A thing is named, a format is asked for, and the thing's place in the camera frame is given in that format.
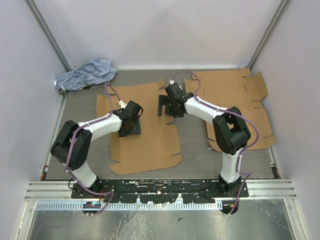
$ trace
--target white wall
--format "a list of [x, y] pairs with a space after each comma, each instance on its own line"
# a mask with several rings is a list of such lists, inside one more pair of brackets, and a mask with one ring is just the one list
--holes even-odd
[[0, 239], [11, 240], [61, 101], [53, 81], [65, 71], [25, 2], [0, 4]]
[[280, 170], [292, 179], [315, 240], [320, 236], [319, 13], [320, 1], [292, 1], [253, 68], [261, 71], [269, 92], [263, 104]]
[[246, 67], [280, 0], [35, 0], [72, 67]]

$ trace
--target metal floor panel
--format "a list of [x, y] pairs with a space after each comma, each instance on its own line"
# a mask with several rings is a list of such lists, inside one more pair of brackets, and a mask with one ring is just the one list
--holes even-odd
[[[112, 82], [113, 86], [130, 86], [157, 82], [165, 79], [167, 82], [179, 70], [120, 70]], [[190, 74], [182, 73], [176, 78], [191, 79]], [[96, 118], [96, 95], [105, 95], [105, 89], [91, 89], [70, 92], [67, 97], [60, 128], [68, 120], [86, 122]], [[87, 162], [93, 172], [101, 179], [108, 178], [217, 178], [222, 169], [222, 154], [210, 148], [206, 125], [203, 120], [193, 115], [176, 118], [176, 125], [182, 161], [175, 167], [153, 171], [118, 175], [109, 168], [116, 163], [110, 157], [110, 136], [103, 136], [91, 143]], [[54, 157], [49, 162], [46, 179], [69, 179], [64, 167]], [[270, 160], [265, 149], [249, 150], [243, 155], [242, 172], [252, 172], [252, 178], [273, 178]]]
[[36, 210], [28, 240], [294, 240], [283, 200], [246, 200], [229, 217], [219, 210]]

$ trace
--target cardboard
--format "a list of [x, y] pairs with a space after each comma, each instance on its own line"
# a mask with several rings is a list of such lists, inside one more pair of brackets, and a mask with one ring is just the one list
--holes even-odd
[[[177, 128], [175, 125], [167, 125], [174, 118], [157, 116], [158, 97], [166, 94], [164, 89], [160, 89], [164, 84], [165, 81], [160, 80], [142, 85], [113, 87], [125, 103], [132, 100], [143, 107], [143, 114], [139, 119], [140, 135], [118, 137], [117, 132], [111, 134], [111, 157], [118, 163], [110, 165], [110, 169], [116, 174], [171, 168], [182, 160], [181, 155], [175, 155], [181, 151]], [[111, 96], [111, 102], [115, 109], [119, 108], [115, 95]], [[109, 111], [108, 98], [97, 95], [97, 118]]]
[[[249, 149], [267, 149], [275, 143], [276, 138], [273, 136], [267, 112], [260, 102], [268, 95], [260, 73], [251, 77], [249, 68], [243, 68], [203, 71], [195, 72], [195, 74], [201, 81], [201, 88], [197, 92], [200, 98], [225, 108], [236, 106], [243, 116], [257, 126], [260, 138]], [[193, 80], [185, 79], [184, 84], [187, 93], [194, 92], [199, 85], [195, 77], [193, 77]], [[251, 133], [251, 139], [248, 141], [248, 144], [250, 144], [256, 139], [256, 132], [250, 124], [247, 123], [247, 126]], [[216, 142], [212, 123], [206, 122], [206, 128], [211, 147], [221, 152]]]

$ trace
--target metal frame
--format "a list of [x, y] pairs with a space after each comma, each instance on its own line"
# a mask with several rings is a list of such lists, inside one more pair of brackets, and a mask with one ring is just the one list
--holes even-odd
[[271, 37], [272, 33], [274, 32], [274, 30], [277, 27], [277, 24], [280, 20], [280, 18], [283, 16], [283, 14], [285, 13], [288, 5], [290, 4], [291, 0], [281, 0], [277, 10], [275, 11], [268, 27], [266, 28], [258, 46], [256, 47], [253, 56], [249, 62], [248, 68], [252, 69], [253, 66], [255, 65], [256, 61], [258, 60], [262, 50], [264, 49], [267, 41], [269, 40], [269, 38]]
[[[289, 179], [249, 179], [246, 181], [249, 197], [252, 199], [297, 199], [294, 187]], [[32, 181], [27, 190], [26, 201], [78, 201], [71, 198], [72, 191], [67, 181]], [[215, 197], [216, 200], [233, 200], [232, 197]]]
[[[42, 29], [43, 33], [47, 37], [49, 43], [51, 44], [53, 50], [57, 54], [59, 60], [61, 61], [62, 65], [64, 66], [66, 71], [70, 71], [70, 65], [68, 64], [67, 59], [65, 58], [62, 50], [60, 49], [55, 37], [53, 36], [52, 32], [50, 31], [49, 27], [46, 24], [43, 16], [41, 15], [37, 5], [35, 4], [34, 0], [24, 0], [28, 5], [30, 11], [34, 15], [35, 19], [37, 20], [40, 28]], [[262, 39], [260, 40], [255, 52], [248, 64], [249, 68], [252, 68], [256, 63], [260, 53], [262, 52], [264, 46], [266, 45], [268, 39], [272, 35], [273, 31], [275, 30], [281, 16], [284, 14], [285, 10], [287, 9], [291, 0], [281, 0], [276, 12], [274, 13]], [[57, 114], [55, 120], [55, 127], [51, 133], [50, 141], [48, 146], [52, 144], [54, 141], [60, 121], [62, 118], [62, 113], [66, 104], [66, 97], [62, 98], [61, 106], [59, 112]], [[270, 157], [270, 162], [272, 164], [276, 164], [275, 156], [273, 154], [272, 148], [269, 148], [268, 154]], [[45, 160], [43, 164], [48, 164], [50, 160], [50, 153], [47, 151], [47, 155], [45, 156]], [[285, 207], [287, 210], [287, 214], [289, 216], [289, 220], [294, 232], [296, 239], [299, 240], [306, 240], [306, 235], [304, 228], [301, 223], [301, 219], [299, 217], [298, 211], [298, 202], [297, 196], [294, 191], [293, 185], [291, 180], [289, 179], [249, 179], [247, 180], [247, 188], [249, 191], [249, 197], [241, 198], [241, 200], [262, 200], [262, 199], [284, 199]], [[216, 198], [217, 203], [221, 200], [232, 200], [234, 198]], [[71, 190], [68, 188], [67, 181], [32, 181], [29, 185], [25, 196], [25, 211], [21, 220], [21, 224], [19, 226], [19, 230], [17, 233], [17, 240], [25, 240], [28, 237], [30, 227], [32, 224], [32, 220], [35, 214], [36, 209], [41, 210], [78, 210], [81, 206], [82, 201], [86, 201], [89, 199], [71, 199]], [[106, 209], [108, 210], [130, 210], [130, 209], [154, 209], [154, 210], [162, 210], [164, 208], [162, 205], [154, 205], [154, 204], [142, 204], [135, 203], [135, 204], [123, 204], [123, 203], [112, 203], [110, 207]], [[207, 205], [207, 204], [198, 204], [197, 206], [192, 204], [187, 205], [172, 205], [169, 206], [171, 210], [174, 209], [216, 209], [216, 205]]]
[[[301, 219], [296, 207], [297, 196], [291, 180], [289, 179], [249, 179], [247, 180], [249, 197], [241, 198], [244, 200], [274, 200], [283, 199], [289, 220], [298, 240], [306, 240]], [[82, 209], [84, 201], [98, 201], [98, 198], [72, 199], [72, 191], [68, 188], [67, 181], [32, 181], [25, 196], [27, 203], [23, 219], [17, 235], [17, 240], [27, 239], [36, 210], [41, 211], [78, 211]], [[205, 204], [183, 204], [181, 199], [177, 199], [172, 204], [142, 204], [137, 203], [111, 203], [105, 211], [130, 211], [130, 210], [218, 210], [221, 201], [234, 200], [234, 198], [220, 197], [215, 198], [216, 203]]]
[[53, 50], [55, 51], [57, 57], [59, 58], [60, 62], [64, 66], [66, 71], [70, 71], [71, 67], [68, 64], [67, 59], [65, 58], [63, 52], [61, 51], [55, 37], [51, 33], [45, 19], [43, 18], [42, 14], [40, 13], [37, 5], [35, 4], [34, 0], [24, 0], [27, 6], [29, 7], [30, 11], [32, 12], [34, 18], [38, 22], [41, 30], [43, 31], [44, 35], [48, 39], [49, 43], [51, 44]]

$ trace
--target flattened cardboard box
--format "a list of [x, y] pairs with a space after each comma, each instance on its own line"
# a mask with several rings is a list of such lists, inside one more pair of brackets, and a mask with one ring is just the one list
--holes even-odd
[[[120, 98], [127, 103], [132, 100], [143, 108], [139, 118], [141, 134], [118, 137], [111, 133], [111, 157], [118, 163], [110, 169], [116, 174], [132, 174], [156, 169], [165, 169], [180, 163], [182, 156], [178, 131], [172, 116], [158, 116], [158, 97], [165, 95], [164, 80], [134, 86], [113, 87]], [[111, 96], [114, 109], [119, 109], [118, 98]], [[105, 95], [97, 95], [96, 116], [100, 118], [110, 111], [109, 100]]]
[[[203, 71], [195, 73], [201, 81], [201, 88], [197, 92], [203, 100], [225, 108], [233, 106], [240, 109], [242, 115], [251, 120], [259, 130], [260, 138], [252, 146], [253, 149], [267, 149], [271, 147], [276, 138], [273, 136], [268, 115], [261, 100], [268, 95], [264, 80], [260, 73], [250, 77], [249, 68], [220, 71]], [[198, 87], [198, 81], [184, 80], [187, 93], [194, 92]], [[247, 123], [251, 133], [251, 139], [248, 144], [256, 139], [256, 132], [253, 127]], [[211, 139], [211, 147], [221, 152], [216, 142], [216, 136], [212, 123], [206, 122], [208, 138]]]

